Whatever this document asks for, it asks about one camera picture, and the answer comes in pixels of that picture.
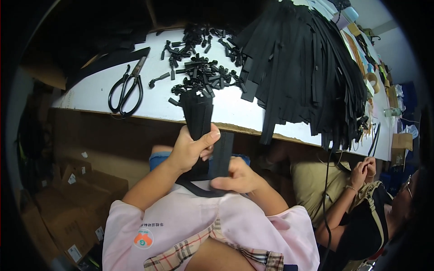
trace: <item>pink shirt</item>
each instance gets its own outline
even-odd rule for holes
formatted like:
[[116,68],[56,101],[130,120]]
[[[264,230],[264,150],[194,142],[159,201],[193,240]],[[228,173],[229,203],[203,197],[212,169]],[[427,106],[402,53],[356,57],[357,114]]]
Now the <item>pink shirt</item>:
[[[258,205],[238,193],[208,199],[182,186],[174,187],[146,212],[120,200],[112,203],[102,250],[103,270],[144,270],[149,258],[182,246],[183,241],[207,232],[216,222],[219,241],[281,253],[284,264],[296,264],[301,271],[318,269],[318,248],[304,207],[267,217]],[[184,270],[189,260],[185,259],[179,270]]]

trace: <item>denim shorts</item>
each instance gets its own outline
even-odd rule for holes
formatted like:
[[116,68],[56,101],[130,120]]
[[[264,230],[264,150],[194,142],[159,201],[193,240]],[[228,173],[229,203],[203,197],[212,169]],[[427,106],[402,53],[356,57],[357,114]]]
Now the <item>denim shorts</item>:
[[[156,153],[151,154],[151,157],[149,157],[149,169],[150,171],[153,171],[154,168],[156,168],[159,164],[161,164],[164,160],[169,157],[170,151],[159,151]],[[238,156],[241,157],[248,166],[250,166],[250,158],[243,154],[232,154],[232,156]],[[211,156],[209,158],[210,168],[213,164],[213,157]]]

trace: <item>beige pants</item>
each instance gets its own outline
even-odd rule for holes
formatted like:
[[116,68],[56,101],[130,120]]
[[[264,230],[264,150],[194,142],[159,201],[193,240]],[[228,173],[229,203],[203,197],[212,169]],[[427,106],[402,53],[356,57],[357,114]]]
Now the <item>beige pants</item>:
[[[304,161],[291,161],[291,175],[297,204],[306,208],[316,228],[323,219],[322,195],[326,185],[328,154],[325,151],[312,150],[307,156],[308,159],[303,159]],[[350,169],[348,162],[341,164]],[[330,162],[325,211],[340,197],[348,178],[349,175]]]

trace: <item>tape roll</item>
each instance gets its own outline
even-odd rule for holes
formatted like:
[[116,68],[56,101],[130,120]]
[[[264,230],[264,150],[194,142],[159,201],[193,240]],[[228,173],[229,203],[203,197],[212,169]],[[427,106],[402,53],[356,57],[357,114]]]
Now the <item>tape roll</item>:
[[380,91],[380,86],[378,85],[377,76],[375,75],[375,73],[367,73],[365,75],[365,79],[371,83],[372,88],[374,89],[374,93],[378,93]]

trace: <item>label sticker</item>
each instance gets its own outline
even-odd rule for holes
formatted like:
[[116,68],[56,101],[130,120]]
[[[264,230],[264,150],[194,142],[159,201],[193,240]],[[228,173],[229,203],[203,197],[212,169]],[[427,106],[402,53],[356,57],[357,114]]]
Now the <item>label sticker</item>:
[[140,228],[134,238],[134,245],[141,249],[148,249],[154,243],[154,235],[147,228]]
[[71,255],[71,258],[74,260],[74,262],[78,262],[82,257],[76,245],[72,245],[72,247],[68,249],[68,253]]
[[98,241],[102,241],[104,239],[104,231],[102,229],[102,226],[99,227],[96,231],[95,231],[96,237],[98,237]]
[[71,173],[71,176],[69,176],[68,182],[69,182],[69,184],[73,184],[76,182],[76,176],[74,175],[74,173]]

